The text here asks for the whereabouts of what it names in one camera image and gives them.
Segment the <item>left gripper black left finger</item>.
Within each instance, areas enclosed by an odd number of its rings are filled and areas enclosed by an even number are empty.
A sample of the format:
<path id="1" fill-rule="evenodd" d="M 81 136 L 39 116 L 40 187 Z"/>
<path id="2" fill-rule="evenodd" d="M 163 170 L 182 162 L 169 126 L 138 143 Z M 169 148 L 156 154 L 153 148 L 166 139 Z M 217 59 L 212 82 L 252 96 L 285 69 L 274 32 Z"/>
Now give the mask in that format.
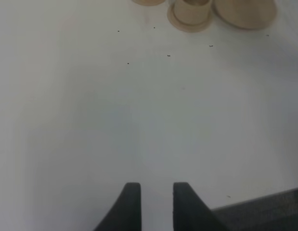
<path id="1" fill-rule="evenodd" d="M 96 231 L 141 230 L 141 185 L 126 183 L 116 202 L 95 228 Z"/>

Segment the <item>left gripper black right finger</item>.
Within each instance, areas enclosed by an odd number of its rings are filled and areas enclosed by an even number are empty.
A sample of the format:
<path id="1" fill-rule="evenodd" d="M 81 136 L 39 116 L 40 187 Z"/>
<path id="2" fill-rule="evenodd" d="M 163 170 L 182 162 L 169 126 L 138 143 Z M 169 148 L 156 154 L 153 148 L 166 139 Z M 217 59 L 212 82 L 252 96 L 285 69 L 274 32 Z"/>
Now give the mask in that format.
<path id="1" fill-rule="evenodd" d="M 227 231 L 187 182 L 173 184 L 173 229 L 175 231 Z"/>

